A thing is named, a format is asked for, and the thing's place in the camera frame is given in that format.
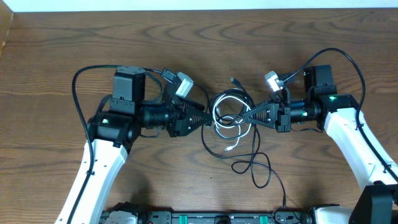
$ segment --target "wooden surface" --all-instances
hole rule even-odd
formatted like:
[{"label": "wooden surface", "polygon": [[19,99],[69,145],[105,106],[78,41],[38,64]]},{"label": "wooden surface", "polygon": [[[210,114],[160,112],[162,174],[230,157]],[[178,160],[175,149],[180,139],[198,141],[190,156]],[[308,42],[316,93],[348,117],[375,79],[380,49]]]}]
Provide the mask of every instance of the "wooden surface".
[{"label": "wooden surface", "polygon": [[13,15],[14,13],[12,13],[8,6],[2,0],[0,0],[0,57],[3,47],[6,44],[6,39]]},{"label": "wooden surface", "polygon": [[[397,39],[398,9],[17,14],[0,61],[0,221],[50,223],[60,213],[85,142],[71,81],[87,65],[167,67],[189,74],[212,95],[232,88],[234,76],[260,102],[269,94],[265,73],[296,70],[315,52],[338,47],[361,67],[366,120],[397,160]],[[361,84],[348,61],[326,53],[313,65],[326,63],[332,65],[338,91],[359,99]],[[113,73],[93,70],[78,79],[87,119],[111,93]],[[303,97],[302,77],[291,90]],[[156,94],[149,81],[147,97]],[[191,97],[205,102],[199,90]],[[358,184],[326,134],[260,132],[261,150],[283,180],[288,206],[354,207]],[[205,137],[220,153],[231,144],[213,130],[206,129]],[[234,149],[250,150],[250,137]],[[231,163],[204,150],[199,130],[185,138],[171,139],[163,131],[158,139],[138,139],[106,207],[124,201],[175,210],[260,211],[281,205],[275,177],[260,190],[249,174],[235,174]],[[265,182],[266,170],[255,173],[259,183]]]}]

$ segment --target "white background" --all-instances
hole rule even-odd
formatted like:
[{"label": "white background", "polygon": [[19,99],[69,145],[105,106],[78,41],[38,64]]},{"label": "white background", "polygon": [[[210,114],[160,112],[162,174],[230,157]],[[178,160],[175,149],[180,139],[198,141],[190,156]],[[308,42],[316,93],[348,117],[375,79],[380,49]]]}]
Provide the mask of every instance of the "white background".
[{"label": "white background", "polygon": [[14,12],[398,7],[398,0],[3,0]]}]

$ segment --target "white cable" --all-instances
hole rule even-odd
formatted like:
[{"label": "white cable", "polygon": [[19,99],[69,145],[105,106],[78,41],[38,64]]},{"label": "white cable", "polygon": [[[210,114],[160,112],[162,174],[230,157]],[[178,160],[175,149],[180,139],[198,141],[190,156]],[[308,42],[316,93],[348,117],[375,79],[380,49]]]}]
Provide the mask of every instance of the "white cable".
[{"label": "white cable", "polygon": [[[220,133],[219,129],[220,129],[220,128],[227,128],[227,129],[229,129],[229,128],[235,128],[236,126],[224,126],[224,125],[223,125],[224,123],[223,123],[222,121],[221,121],[221,122],[220,122],[220,121],[217,121],[217,119],[216,119],[216,114],[215,114],[215,110],[216,110],[217,106],[218,106],[223,100],[228,99],[228,98],[232,98],[232,99],[235,99],[235,100],[238,100],[239,102],[241,102],[244,106],[246,106],[246,111],[251,110],[250,106],[249,106],[247,103],[245,103],[243,100],[241,100],[241,99],[239,99],[239,98],[237,98],[237,97],[235,97],[235,96],[226,96],[226,94],[224,94],[224,95],[221,95],[221,96],[219,96],[219,97],[217,98],[217,100],[215,101],[215,103],[214,103],[214,105],[213,105],[213,111],[212,111],[213,121],[214,121],[215,126],[216,126],[215,131],[216,131],[220,136],[223,136],[224,138],[227,138],[227,137],[225,137],[224,135],[222,135],[222,134]],[[241,123],[242,121],[243,121],[243,119],[241,119],[240,121],[235,121],[235,123],[238,124],[238,123]],[[238,125],[238,128],[239,128],[239,134],[238,134],[238,136],[239,136],[239,135],[241,135],[241,124]],[[235,145],[233,145],[233,146],[228,146],[228,147],[225,149],[225,151],[229,151],[229,150],[233,149],[235,146],[237,146],[238,143],[239,143],[239,139],[240,139],[241,137],[247,135],[247,134],[249,133],[250,129],[251,129],[251,124],[249,124],[248,129],[243,133],[243,135],[237,138],[237,141],[236,141]]]}]

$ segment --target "white wall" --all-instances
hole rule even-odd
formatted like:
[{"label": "white wall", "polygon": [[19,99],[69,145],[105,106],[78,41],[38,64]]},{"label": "white wall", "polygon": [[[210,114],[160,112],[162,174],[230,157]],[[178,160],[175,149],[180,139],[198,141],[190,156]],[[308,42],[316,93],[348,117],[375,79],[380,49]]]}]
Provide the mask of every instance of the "white wall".
[{"label": "white wall", "polygon": [[14,12],[398,7],[398,0],[4,0]]}]

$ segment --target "brown tabletop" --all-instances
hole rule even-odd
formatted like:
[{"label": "brown tabletop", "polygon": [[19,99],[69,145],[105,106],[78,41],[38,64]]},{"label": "brown tabletop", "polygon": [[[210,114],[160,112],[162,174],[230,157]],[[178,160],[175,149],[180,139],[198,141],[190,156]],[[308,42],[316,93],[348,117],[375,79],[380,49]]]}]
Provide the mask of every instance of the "brown tabletop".
[{"label": "brown tabletop", "polygon": [[[362,69],[366,120],[398,159],[397,40],[398,9],[16,14],[0,61],[0,222],[50,223],[60,213],[85,143],[71,81],[88,65],[182,71],[210,95],[233,88],[229,79],[234,76],[258,103],[270,93],[265,73],[294,71],[315,52],[338,47]],[[347,59],[330,52],[312,63],[323,64],[332,66],[339,93],[359,100],[361,84]],[[86,119],[112,92],[113,74],[112,69],[92,70],[78,79]],[[304,97],[303,78],[290,90],[294,98]],[[157,91],[148,81],[147,97]],[[205,103],[200,90],[193,89],[190,97]],[[261,151],[285,185],[288,206],[355,206],[360,189],[327,134],[259,131]],[[212,129],[205,137],[219,153],[232,143]],[[229,154],[248,151],[251,137]],[[257,189],[249,173],[231,170],[232,162],[209,155],[200,130],[184,138],[169,138],[166,131],[158,139],[139,138],[106,207],[130,201],[174,210],[264,211],[281,205],[274,176],[269,186]],[[259,184],[266,181],[265,169],[256,167],[255,174]]]}]

